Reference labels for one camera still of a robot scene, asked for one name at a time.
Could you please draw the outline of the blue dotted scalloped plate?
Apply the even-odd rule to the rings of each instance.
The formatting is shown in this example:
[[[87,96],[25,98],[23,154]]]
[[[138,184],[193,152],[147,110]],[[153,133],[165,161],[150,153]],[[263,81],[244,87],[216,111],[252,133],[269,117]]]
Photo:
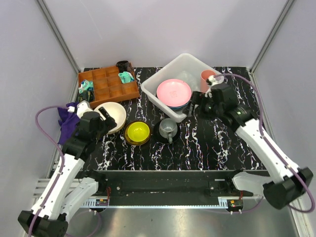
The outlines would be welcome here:
[[[187,103],[185,103],[185,104],[183,104],[183,105],[181,105],[181,106],[168,106],[170,109],[172,109],[172,110],[181,110],[181,109],[183,109],[184,107],[186,107],[186,106],[188,106],[188,104],[189,104],[189,101],[187,101]]]

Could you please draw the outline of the teal ceramic floral plate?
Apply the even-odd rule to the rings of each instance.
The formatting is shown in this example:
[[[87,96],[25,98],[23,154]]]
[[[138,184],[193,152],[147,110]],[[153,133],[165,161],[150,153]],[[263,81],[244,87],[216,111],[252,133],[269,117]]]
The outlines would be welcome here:
[[[188,106],[188,105],[185,104],[185,105],[183,105],[183,106],[179,106],[179,107],[169,107],[169,108],[170,108],[171,110],[173,110],[173,111],[180,111],[180,110],[185,109],[187,106]]]

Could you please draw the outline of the cream white bowl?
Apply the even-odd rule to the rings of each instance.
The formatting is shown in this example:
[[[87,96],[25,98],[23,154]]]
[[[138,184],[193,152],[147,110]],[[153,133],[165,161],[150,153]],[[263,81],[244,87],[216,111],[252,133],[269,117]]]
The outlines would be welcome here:
[[[121,104],[116,102],[103,103],[94,109],[94,111],[98,112],[103,119],[105,119],[105,117],[99,111],[100,108],[104,108],[117,124],[116,127],[111,129],[107,134],[114,134],[119,132],[124,127],[126,122],[127,115],[125,108]]]

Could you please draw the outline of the pink plastic plate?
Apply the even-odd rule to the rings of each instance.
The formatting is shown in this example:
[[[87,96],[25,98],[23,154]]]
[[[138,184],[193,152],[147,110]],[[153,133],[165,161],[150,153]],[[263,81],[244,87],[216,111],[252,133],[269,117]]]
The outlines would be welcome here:
[[[165,105],[180,107],[189,102],[192,91],[186,82],[179,79],[168,79],[157,87],[156,95]]]

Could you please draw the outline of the pink plastic cup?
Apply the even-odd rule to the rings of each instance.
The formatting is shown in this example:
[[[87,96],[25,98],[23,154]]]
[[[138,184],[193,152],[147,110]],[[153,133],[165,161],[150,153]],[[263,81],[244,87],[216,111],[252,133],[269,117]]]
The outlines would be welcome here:
[[[204,70],[200,74],[200,91],[205,93],[209,89],[209,85],[207,84],[207,79],[210,76],[215,76],[216,73],[212,70]]]

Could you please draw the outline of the translucent white plastic bin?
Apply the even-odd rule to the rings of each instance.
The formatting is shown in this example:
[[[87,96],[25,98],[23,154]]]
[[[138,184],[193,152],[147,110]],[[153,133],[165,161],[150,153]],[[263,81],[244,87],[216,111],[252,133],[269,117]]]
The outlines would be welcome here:
[[[175,112],[156,97],[158,86],[167,79],[179,79],[188,84],[191,91],[200,91],[201,73],[205,70],[211,70],[215,74],[219,71],[198,60],[189,53],[182,53],[164,66],[153,76],[146,79],[141,89],[153,105],[158,107],[170,118],[176,122],[183,121],[187,116],[182,112]]]

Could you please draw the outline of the yellow plastic bowl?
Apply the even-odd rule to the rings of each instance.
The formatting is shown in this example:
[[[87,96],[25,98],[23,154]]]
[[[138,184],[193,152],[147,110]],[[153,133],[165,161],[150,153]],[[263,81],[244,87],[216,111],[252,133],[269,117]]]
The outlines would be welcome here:
[[[136,121],[127,129],[127,135],[134,142],[143,142],[149,137],[150,128],[146,123]]]

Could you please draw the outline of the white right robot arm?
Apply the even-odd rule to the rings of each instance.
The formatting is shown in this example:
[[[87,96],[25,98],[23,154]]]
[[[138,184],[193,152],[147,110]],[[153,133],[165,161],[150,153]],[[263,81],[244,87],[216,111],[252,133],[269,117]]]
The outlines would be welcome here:
[[[309,168],[300,168],[262,128],[256,114],[238,102],[234,90],[227,84],[217,84],[208,93],[192,93],[187,115],[203,119],[218,118],[239,136],[256,154],[269,173],[268,177],[237,171],[224,183],[228,195],[247,191],[263,196],[280,210],[302,196],[313,179]]]

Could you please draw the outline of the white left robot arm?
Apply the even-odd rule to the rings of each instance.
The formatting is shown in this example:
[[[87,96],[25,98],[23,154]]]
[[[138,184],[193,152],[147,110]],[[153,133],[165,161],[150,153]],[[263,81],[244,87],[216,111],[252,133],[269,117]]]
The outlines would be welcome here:
[[[95,150],[100,138],[116,127],[115,119],[100,108],[77,107],[81,114],[71,137],[59,149],[58,166],[45,190],[30,211],[23,210],[18,222],[30,237],[63,237],[70,220],[92,195],[110,195],[106,176],[97,171],[87,171],[81,183],[73,190],[69,188],[88,157]]]

